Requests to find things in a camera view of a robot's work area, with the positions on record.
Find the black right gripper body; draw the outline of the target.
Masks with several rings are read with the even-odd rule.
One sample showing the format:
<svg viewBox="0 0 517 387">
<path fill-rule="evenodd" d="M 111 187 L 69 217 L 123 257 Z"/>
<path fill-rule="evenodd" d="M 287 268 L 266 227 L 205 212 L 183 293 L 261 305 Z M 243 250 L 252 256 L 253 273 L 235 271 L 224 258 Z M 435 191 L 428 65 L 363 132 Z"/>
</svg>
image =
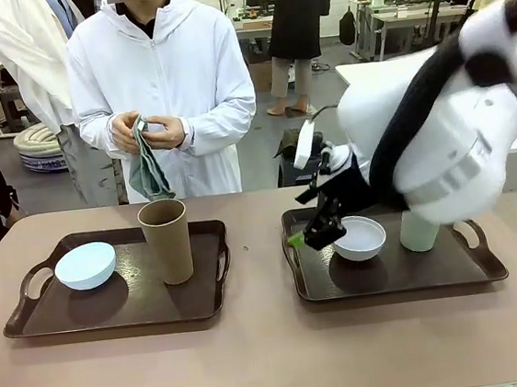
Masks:
<svg viewBox="0 0 517 387">
<path fill-rule="evenodd" d="M 321 163 L 317 174 L 317 225 L 330 224 L 341 217 L 342 203 L 337 194 L 337 187 L 332 182 L 336 174 L 332 167 L 333 151 L 335 146 L 327 143 L 321 152 Z"/>
</svg>

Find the person's left hand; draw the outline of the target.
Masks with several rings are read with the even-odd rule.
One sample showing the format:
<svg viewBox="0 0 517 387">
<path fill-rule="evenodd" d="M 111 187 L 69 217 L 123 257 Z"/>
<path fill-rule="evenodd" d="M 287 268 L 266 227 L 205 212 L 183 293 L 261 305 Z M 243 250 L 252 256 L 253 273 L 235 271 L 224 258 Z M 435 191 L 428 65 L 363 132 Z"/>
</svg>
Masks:
<svg viewBox="0 0 517 387">
<path fill-rule="evenodd" d="M 147 131 L 143 131 L 142 136 L 148 145 L 155 150 L 177 149 L 186 138 L 183 124 L 177 117 L 170 116 L 151 116 L 147 120 Z M 152 132 L 153 125 L 161 126 L 163 130 Z"/>
</svg>

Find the person's right hand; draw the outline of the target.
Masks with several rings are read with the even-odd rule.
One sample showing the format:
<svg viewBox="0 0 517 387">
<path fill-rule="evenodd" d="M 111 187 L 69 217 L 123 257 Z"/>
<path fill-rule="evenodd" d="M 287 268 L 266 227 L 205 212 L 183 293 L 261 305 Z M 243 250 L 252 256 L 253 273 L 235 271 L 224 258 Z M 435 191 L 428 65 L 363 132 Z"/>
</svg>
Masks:
<svg viewBox="0 0 517 387">
<path fill-rule="evenodd" d="M 132 132 L 134 122 L 137 121 L 139 117 L 139 113 L 136 111 L 122 112 L 115 115 L 111 122 L 113 142 L 121 151 L 131 155 L 141 152 Z"/>
</svg>

